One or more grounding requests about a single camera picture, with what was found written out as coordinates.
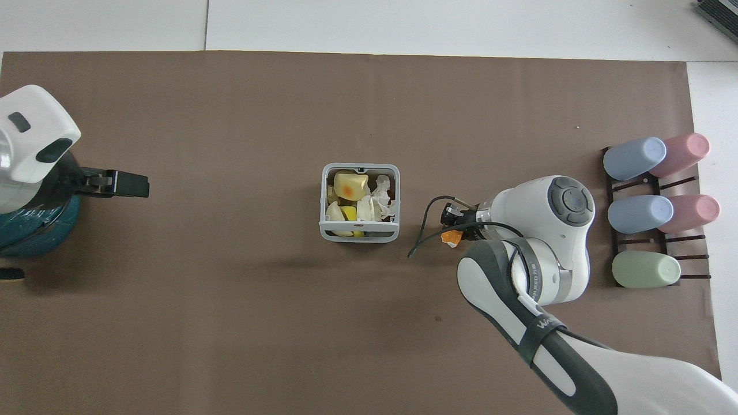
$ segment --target brown paper mat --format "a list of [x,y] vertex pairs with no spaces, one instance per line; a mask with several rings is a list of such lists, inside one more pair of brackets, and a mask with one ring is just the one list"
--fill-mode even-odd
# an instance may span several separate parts
[[[413,243],[427,201],[550,174],[598,203],[592,278],[549,306],[615,349],[719,374],[709,281],[609,276],[600,150],[692,130],[684,63],[270,52],[5,53],[52,93],[80,164],[146,174],[0,285],[3,414],[567,414],[458,291],[463,249]],[[317,225],[329,162],[401,174],[401,234]],[[432,211],[437,230],[441,206]]]

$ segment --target white basket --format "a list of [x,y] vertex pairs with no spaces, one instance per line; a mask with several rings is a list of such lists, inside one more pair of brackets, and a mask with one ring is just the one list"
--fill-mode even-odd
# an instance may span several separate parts
[[[367,221],[331,221],[325,214],[328,208],[326,193],[328,185],[333,184],[336,172],[341,170],[355,171],[358,174],[369,176],[369,183],[374,183],[376,177],[384,174],[390,178],[390,193],[394,193],[393,200],[397,204],[397,214],[390,216],[389,222],[367,222]],[[320,181],[320,235],[334,242],[359,242],[384,244],[397,239],[400,233],[400,170],[391,164],[367,164],[367,163],[331,163],[323,168],[323,177]],[[336,236],[333,230],[360,230],[365,232],[364,237]]]

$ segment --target pink cup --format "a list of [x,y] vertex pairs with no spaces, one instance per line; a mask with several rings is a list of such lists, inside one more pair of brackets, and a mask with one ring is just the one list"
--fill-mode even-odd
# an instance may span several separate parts
[[710,142],[702,134],[677,135],[663,141],[666,157],[649,172],[656,177],[671,176],[692,167],[710,153]]
[[720,203],[705,194],[685,194],[669,197],[674,207],[672,220],[658,229],[664,233],[676,233],[708,224],[720,215]]

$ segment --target plastic cup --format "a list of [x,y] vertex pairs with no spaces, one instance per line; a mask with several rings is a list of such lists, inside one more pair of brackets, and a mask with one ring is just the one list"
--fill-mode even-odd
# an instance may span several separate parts
[[666,157],[650,169],[656,177],[666,177],[692,167],[710,154],[710,141],[702,134],[677,135],[665,140]]
[[623,251],[613,260],[613,276],[623,287],[665,287],[677,282],[681,274],[679,261],[663,253]]
[[706,194],[669,197],[674,207],[670,221],[658,227],[664,233],[676,233],[708,224],[720,215],[720,203]]
[[672,203],[666,197],[652,194],[616,200],[607,209],[610,226],[620,233],[638,233],[660,227],[673,215]]
[[602,160],[607,174],[628,180],[656,167],[666,157],[666,146],[657,137],[630,140],[609,148]]

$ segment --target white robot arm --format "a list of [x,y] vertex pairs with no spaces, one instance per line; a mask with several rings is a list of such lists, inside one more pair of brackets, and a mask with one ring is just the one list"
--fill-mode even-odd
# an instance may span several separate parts
[[41,181],[80,138],[80,129],[45,89],[27,85],[0,99],[0,213],[31,201]]
[[[738,414],[738,394],[701,368],[612,350],[541,308],[578,298],[589,281],[585,240],[594,201],[581,183],[543,177],[476,209],[450,211],[467,218],[462,226],[488,224],[486,239],[472,242],[459,262],[461,293],[575,414]],[[444,211],[441,221],[449,224],[448,217]]]
[[516,252],[525,243],[473,242],[458,265],[459,287],[572,412],[738,414],[738,394],[701,368],[614,351],[566,330],[511,275],[525,267]]
[[0,97],[0,214],[51,209],[72,195],[148,197],[146,176],[77,165],[69,148],[80,129],[45,89]]

